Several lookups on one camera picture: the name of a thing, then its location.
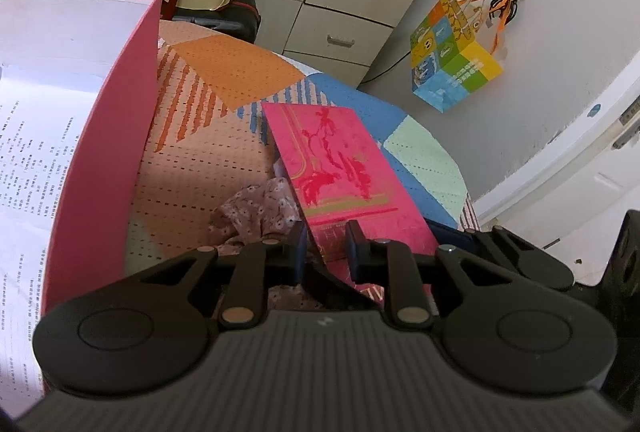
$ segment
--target drawer handle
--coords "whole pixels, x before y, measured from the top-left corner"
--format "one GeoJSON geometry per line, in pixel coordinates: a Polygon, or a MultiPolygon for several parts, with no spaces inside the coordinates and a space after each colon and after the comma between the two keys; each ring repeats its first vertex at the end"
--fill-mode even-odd
{"type": "Polygon", "coordinates": [[[335,37],[332,37],[331,35],[326,36],[326,41],[329,44],[335,44],[336,46],[342,46],[344,48],[350,48],[356,43],[354,39],[344,40],[343,38],[335,38],[335,37]]]}

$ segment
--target pink card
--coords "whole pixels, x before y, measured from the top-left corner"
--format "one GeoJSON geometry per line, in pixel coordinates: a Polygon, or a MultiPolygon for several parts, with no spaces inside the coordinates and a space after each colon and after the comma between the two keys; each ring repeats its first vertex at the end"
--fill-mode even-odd
{"type": "Polygon", "coordinates": [[[325,262],[344,258],[344,225],[414,253],[438,246],[373,138],[352,109],[264,102],[271,132],[325,262]]]}

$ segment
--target mint green patch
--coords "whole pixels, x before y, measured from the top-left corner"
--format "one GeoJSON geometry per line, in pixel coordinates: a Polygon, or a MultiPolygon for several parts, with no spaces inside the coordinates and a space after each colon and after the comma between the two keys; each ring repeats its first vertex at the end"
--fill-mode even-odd
{"type": "Polygon", "coordinates": [[[480,71],[471,71],[468,78],[462,83],[465,86],[465,89],[470,93],[478,90],[482,86],[484,86],[489,80],[482,74],[480,71]]]}
{"type": "Polygon", "coordinates": [[[456,221],[466,200],[466,185],[458,165],[431,133],[406,117],[383,147],[440,203],[456,221]]]}

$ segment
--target drawer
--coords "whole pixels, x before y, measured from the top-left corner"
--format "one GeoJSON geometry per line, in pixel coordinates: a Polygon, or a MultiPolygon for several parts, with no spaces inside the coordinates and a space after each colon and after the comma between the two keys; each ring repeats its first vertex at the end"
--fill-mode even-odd
{"type": "Polygon", "coordinates": [[[319,57],[318,55],[306,55],[304,53],[295,53],[293,51],[285,51],[285,57],[297,60],[302,64],[311,66],[312,68],[327,73],[333,78],[337,78],[340,82],[344,82],[348,86],[358,87],[364,75],[369,71],[369,66],[361,66],[360,64],[352,64],[343,60],[333,58],[319,57]]]}
{"type": "Polygon", "coordinates": [[[376,22],[302,5],[285,50],[369,66],[392,31],[376,22]]]}

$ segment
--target colorful tablecloth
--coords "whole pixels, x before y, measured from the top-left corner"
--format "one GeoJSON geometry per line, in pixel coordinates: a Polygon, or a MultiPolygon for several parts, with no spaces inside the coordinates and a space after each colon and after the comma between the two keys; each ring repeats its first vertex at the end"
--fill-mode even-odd
{"type": "Polygon", "coordinates": [[[402,109],[193,24],[163,21],[160,35],[159,99],[129,224],[127,273],[206,244],[210,213],[273,177],[262,101],[354,109],[423,216],[478,228],[457,165],[402,109]]]}

